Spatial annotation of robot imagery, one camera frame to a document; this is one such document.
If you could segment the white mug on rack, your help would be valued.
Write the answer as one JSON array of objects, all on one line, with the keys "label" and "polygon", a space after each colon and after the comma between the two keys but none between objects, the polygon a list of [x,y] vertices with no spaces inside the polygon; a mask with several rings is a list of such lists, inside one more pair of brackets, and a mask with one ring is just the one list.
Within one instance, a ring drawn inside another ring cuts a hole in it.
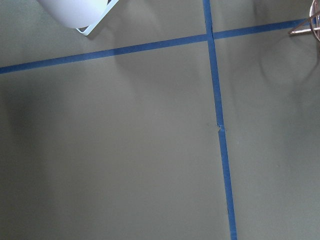
[{"label": "white mug on rack", "polygon": [[38,3],[58,23],[67,28],[87,27],[102,16],[107,0],[39,0]]}]

